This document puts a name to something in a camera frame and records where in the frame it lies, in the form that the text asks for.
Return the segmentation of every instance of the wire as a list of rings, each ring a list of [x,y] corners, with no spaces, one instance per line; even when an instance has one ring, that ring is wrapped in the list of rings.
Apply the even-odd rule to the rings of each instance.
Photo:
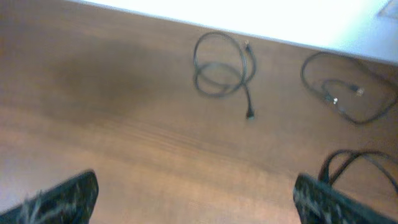
[[[363,121],[358,121],[356,119],[353,119],[352,117],[350,117],[348,114],[346,114],[344,112],[344,110],[342,110],[339,105],[338,105],[338,98],[334,97],[327,89],[327,86],[330,83],[333,84],[337,84],[337,85],[343,85],[345,87],[347,87],[349,90],[351,90],[353,93],[356,93],[357,95],[361,96],[363,94],[363,88],[361,88],[360,86],[354,84],[354,83],[348,83],[345,82],[343,80],[337,80],[337,79],[327,79],[324,80],[322,83],[322,91],[318,91],[314,88],[312,88],[310,86],[310,84],[308,83],[307,79],[305,78],[305,69],[307,67],[307,65],[315,60],[316,58],[322,56],[322,55],[329,55],[329,56],[335,56],[335,57],[341,57],[344,59],[347,59],[348,61],[350,61],[351,63],[353,63],[354,65],[356,65],[362,72],[369,74],[370,76],[377,78],[378,80],[382,81],[383,83],[389,85],[394,91],[395,91],[395,97],[394,99],[391,101],[391,103],[389,105],[387,105],[385,108],[380,108],[380,110],[372,117],[363,120]],[[380,76],[379,74],[371,71],[366,65],[364,65],[362,62],[360,62],[357,59],[354,58],[350,58],[350,57],[346,57],[346,56],[342,56],[342,55],[335,55],[335,54],[330,54],[327,52],[318,52],[315,53],[311,56],[309,56],[307,59],[305,59],[302,67],[301,67],[301,71],[300,71],[300,77],[301,77],[301,81],[304,85],[304,87],[306,89],[308,89],[311,93],[313,93],[316,97],[318,97],[319,99],[321,99],[322,101],[325,102],[332,102],[334,104],[334,106],[338,109],[338,111],[340,112],[340,115],[342,115],[342,117],[344,117],[344,119],[357,124],[357,125],[362,125],[362,124],[368,124],[371,123],[377,119],[379,119],[381,116],[384,116],[397,102],[398,102],[398,86],[395,85],[394,83],[390,82],[389,80],[386,80],[385,78],[383,78],[382,76]]]
[[[209,36],[221,36],[222,38],[230,41],[233,46],[238,50],[239,56],[241,58],[242,62],[242,71],[239,72],[237,71],[234,67],[228,65],[227,63],[221,63],[221,62],[207,62],[203,63],[201,65],[198,64],[198,48],[199,45]],[[248,83],[253,79],[254,75],[256,74],[257,70],[257,63],[256,63],[256,58],[253,54],[252,48],[249,45],[248,42],[245,43],[245,52],[250,56],[251,62],[252,62],[252,71],[250,75],[247,76],[248,73],[248,64],[246,57],[244,56],[243,50],[240,48],[238,41],[236,41],[234,38],[230,37],[228,34],[225,34],[223,32],[209,32],[204,35],[202,35],[198,41],[195,44],[195,50],[193,51],[193,65],[195,67],[195,73],[193,75],[193,83],[195,88],[203,95],[207,97],[212,97],[212,98],[221,98],[224,96],[228,96],[236,91],[238,91],[240,88],[243,88],[246,98],[248,100],[248,110],[246,112],[246,119],[254,119],[254,110],[252,107],[252,102],[251,102],[251,96],[250,96],[250,91],[248,87]],[[232,75],[237,76],[240,81],[238,84],[225,84],[225,83],[220,83],[216,82],[209,77],[207,77],[203,71],[206,69],[210,68],[215,68],[215,67],[223,67],[227,69]],[[204,89],[201,88],[199,85],[199,78],[201,78],[204,82],[206,82],[209,85],[215,86],[220,89],[219,92],[217,93],[209,93],[205,91]]]
[[[338,155],[340,154],[349,154],[349,158],[343,163],[331,176],[329,176],[329,166],[331,161]],[[357,158],[363,156],[367,161],[371,162],[373,165],[375,165],[390,181],[390,183],[394,186],[394,190],[398,194],[398,184],[396,180],[391,176],[391,174],[383,168],[380,163],[375,161],[374,159],[370,158],[369,155],[372,156],[379,156],[383,157],[387,160],[390,160],[391,162],[395,163],[398,165],[398,159],[380,151],[372,151],[372,150],[366,150],[366,151],[354,151],[354,150],[349,150],[349,149],[342,149],[339,151],[334,152],[333,154],[330,154],[327,159],[324,161],[321,171],[319,172],[318,180],[322,181],[326,184],[333,185],[336,180],[339,178],[339,176],[345,171],[345,169]]]

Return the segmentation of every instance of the wood grain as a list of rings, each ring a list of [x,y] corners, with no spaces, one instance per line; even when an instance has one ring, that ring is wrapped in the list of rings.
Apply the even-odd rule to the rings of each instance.
[[[233,35],[259,64],[247,122],[243,93],[213,100],[193,88],[193,46],[208,29],[73,2],[1,4],[0,210],[92,168],[92,223],[299,223],[298,173],[315,176],[340,148],[397,153],[397,107],[355,127],[306,91],[299,69],[312,50]],[[336,187],[398,218],[369,164]]]

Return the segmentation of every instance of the looped black cord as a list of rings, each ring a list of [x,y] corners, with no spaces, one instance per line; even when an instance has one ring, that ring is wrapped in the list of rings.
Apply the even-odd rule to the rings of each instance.
[[[376,113],[374,116],[364,120],[364,121],[358,121],[356,119],[353,119],[352,117],[350,117],[348,114],[346,114],[343,110],[341,110],[341,108],[338,105],[338,98],[334,97],[329,91],[327,86],[329,84],[337,84],[337,85],[343,85],[345,87],[347,87],[347,89],[351,90],[353,93],[356,93],[357,95],[362,95],[363,94],[363,89],[356,85],[355,83],[348,83],[345,82],[343,80],[337,80],[337,79],[327,79],[324,80],[322,83],[322,90],[318,91],[314,88],[312,88],[310,86],[310,84],[308,83],[307,79],[305,78],[305,69],[307,67],[307,65],[312,62],[313,60],[315,60],[316,58],[322,56],[322,55],[330,55],[330,56],[334,56],[334,57],[341,57],[341,58],[345,58],[348,61],[352,62],[353,64],[355,64],[362,72],[369,74],[370,76],[377,78],[378,80],[380,80],[381,82],[385,83],[386,85],[389,85],[394,91],[395,91],[395,98],[394,100],[385,108],[381,108],[378,113]],[[379,74],[372,72],[367,66],[365,66],[363,63],[361,63],[359,60],[354,59],[354,58],[350,58],[350,57],[346,57],[346,56],[341,56],[341,55],[335,55],[335,54],[330,54],[327,52],[318,52],[315,53],[311,56],[309,56],[303,63],[302,67],[301,67],[301,71],[300,71],[300,77],[301,77],[301,81],[304,85],[304,87],[308,90],[310,90],[311,93],[313,93],[316,97],[318,97],[319,99],[321,99],[322,101],[325,102],[331,102],[334,104],[334,106],[338,109],[338,111],[340,112],[340,115],[342,115],[342,117],[344,117],[344,119],[357,124],[357,125],[361,125],[361,124],[368,124],[372,121],[375,121],[377,119],[379,119],[381,116],[384,116],[397,102],[398,102],[398,86],[395,85],[394,83],[384,79],[383,77],[381,77]]]
[[[242,71],[239,72],[237,71],[234,67],[226,64],[226,63],[221,63],[221,62],[208,62],[208,63],[203,63],[201,65],[198,64],[198,57],[197,57],[197,51],[199,48],[199,45],[209,36],[211,35],[218,35],[221,37],[224,37],[226,40],[230,41],[233,46],[238,50],[239,56],[241,57],[241,62],[242,62]],[[246,112],[246,119],[253,119],[254,118],[254,110],[252,107],[252,102],[251,102],[251,97],[250,97],[250,92],[249,92],[249,87],[248,83],[253,79],[254,74],[256,73],[257,70],[257,65],[256,65],[256,59],[254,57],[252,48],[248,43],[246,43],[245,46],[245,52],[250,56],[251,61],[252,61],[252,72],[250,75],[247,76],[248,73],[248,65],[246,58],[244,56],[244,52],[239,46],[239,43],[229,35],[223,33],[223,32],[209,32],[204,35],[202,35],[198,42],[195,45],[195,50],[193,51],[193,65],[195,66],[195,74],[193,76],[193,83],[195,85],[195,88],[203,95],[208,96],[208,97],[213,97],[213,98],[221,98],[223,96],[230,95],[240,88],[243,88],[246,94],[246,97],[248,99],[248,110]],[[210,68],[215,68],[215,67],[224,67],[228,71],[230,71],[233,75],[237,76],[240,78],[240,81],[238,84],[224,84],[224,83],[219,83],[216,82],[209,77],[207,77],[203,71],[206,69]],[[206,82],[209,85],[215,86],[217,88],[220,88],[220,91],[217,93],[208,93],[207,91],[203,90],[201,86],[199,85],[199,78],[201,78],[204,82]]]
[[[349,158],[343,163],[331,176],[329,176],[329,166],[331,161],[340,154],[349,154]],[[390,160],[391,162],[398,165],[398,159],[380,151],[354,151],[349,149],[342,149],[330,154],[327,159],[324,161],[321,171],[319,172],[318,180],[322,181],[326,184],[333,185],[337,178],[344,172],[344,170],[357,158],[363,156],[366,160],[375,165],[390,181],[390,183],[394,186],[394,190],[398,194],[398,184],[395,179],[391,176],[391,174],[383,168],[380,163],[370,158],[369,156],[379,156],[385,159]]]

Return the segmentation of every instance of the power cord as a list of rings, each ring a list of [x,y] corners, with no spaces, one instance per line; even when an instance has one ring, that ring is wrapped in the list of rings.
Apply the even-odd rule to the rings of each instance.
[[[201,65],[198,64],[197,52],[198,52],[199,45],[204,40],[206,40],[206,38],[208,38],[210,36],[220,36],[220,37],[230,41],[233,44],[233,46],[238,50],[239,56],[241,58],[242,72],[239,72],[234,67],[228,65],[227,63],[222,63],[222,62],[208,62],[208,63],[203,63]],[[256,74],[257,63],[256,63],[256,58],[253,54],[252,48],[248,42],[245,43],[244,51],[249,55],[249,57],[252,61],[252,71],[251,71],[250,75],[248,75],[248,76],[247,76],[247,74],[248,74],[247,60],[246,60],[243,50],[239,46],[238,41],[236,41],[234,38],[232,38],[231,36],[229,36],[228,34],[225,34],[223,32],[208,32],[208,33],[202,35],[199,38],[198,42],[196,42],[195,50],[193,51],[193,65],[195,67],[195,74],[193,75],[193,83],[194,83],[195,88],[201,94],[203,94],[207,97],[212,97],[212,98],[221,98],[224,96],[228,96],[228,95],[238,91],[240,88],[243,88],[243,90],[246,94],[246,98],[248,100],[248,110],[246,111],[246,119],[254,119],[254,110],[252,107],[248,83],[253,79],[254,75]],[[231,74],[240,78],[240,82],[238,84],[234,84],[234,85],[224,84],[224,83],[220,83],[220,82],[216,82],[216,81],[212,80],[211,78],[207,77],[203,73],[204,70],[210,69],[210,68],[215,68],[215,67],[226,68],[228,71],[230,71]],[[199,82],[198,82],[199,78],[201,78],[205,83],[219,88],[220,91],[217,93],[209,93],[209,92],[205,91],[199,85]]]
[[[364,94],[364,88],[360,87],[359,85],[357,85],[355,83],[348,83],[348,82],[345,82],[343,80],[327,79],[327,80],[323,81],[322,86],[321,86],[322,90],[319,91],[319,90],[316,90],[313,87],[311,87],[310,84],[308,83],[306,77],[305,77],[305,69],[306,69],[307,65],[310,62],[312,62],[313,60],[315,60],[316,58],[318,58],[320,56],[323,56],[323,55],[341,57],[341,58],[345,58],[348,61],[352,62],[354,65],[356,65],[364,73],[367,73],[370,76],[372,76],[374,78],[377,78],[381,82],[389,85],[395,91],[394,99],[391,101],[391,103],[388,106],[386,106],[385,108],[380,108],[380,110],[374,116],[372,116],[372,117],[370,117],[370,118],[368,118],[368,119],[366,119],[364,121],[358,121],[356,119],[353,119],[348,114],[346,114],[345,111],[342,108],[339,107],[338,98],[334,97],[328,91],[327,87],[328,87],[329,84],[345,86],[347,89],[351,90],[354,94],[356,94],[358,96],[362,96]],[[301,67],[300,77],[301,77],[301,81],[302,81],[302,83],[303,83],[303,85],[304,85],[304,87],[306,89],[308,89],[311,93],[313,93],[316,97],[318,97],[322,101],[325,101],[327,103],[333,103],[334,106],[337,108],[337,110],[340,112],[340,115],[342,115],[342,117],[344,117],[344,119],[346,119],[346,120],[348,120],[348,121],[350,121],[350,122],[352,122],[354,124],[357,124],[357,125],[368,124],[368,123],[371,123],[372,121],[375,121],[375,120],[379,119],[381,116],[384,116],[398,102],[398,86],[396,84],[390,82],[389,80],[386,80],[385,78],[381,77],[379,74],[377,74],[375,72],[372,72],[367,66],[365,66],[359,60],[354,59],[354,58],[341,56],[341,55],[330,54],[330,53],[326,53],[326,52],[315,53],[315,54],[309,56],[304,61],[303,65]]]
[[[329,166],[331,161],[338,155],[340,154],[349,154],[349,158],[339,167],[337,170],[329,176]],[[336,180],[339,178],[339,176],[345,171],[345,169],[356,159],[359,157],[364,157],[367,161],[371,162],[373,165],[375,165],[390,181],[390,183],[394,186],[394,190],[398,194],[398,184],[397,181],[391,176],[391,174],[383,168],[380,163],[375,161],[369,156],[379,156],[384,159],[387,159],[394,164],[398,165],[398,159],[380,151],[373,151],[373,150],[365,150],[365,151],[354,151],[354,150],[349,150],[349,149],[342,149],[334,152],[333,154],[330,154],[327,159],[324,161],[321,171],[319,172],[318,180],[321,182],[324,182],[329,185],[333,185]]]

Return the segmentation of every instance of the white wall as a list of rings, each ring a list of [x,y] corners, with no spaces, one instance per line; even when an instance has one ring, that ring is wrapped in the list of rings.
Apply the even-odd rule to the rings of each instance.
[[[84,2],[398,65],[398,20],[377,16],[388,1],[88,0]]]

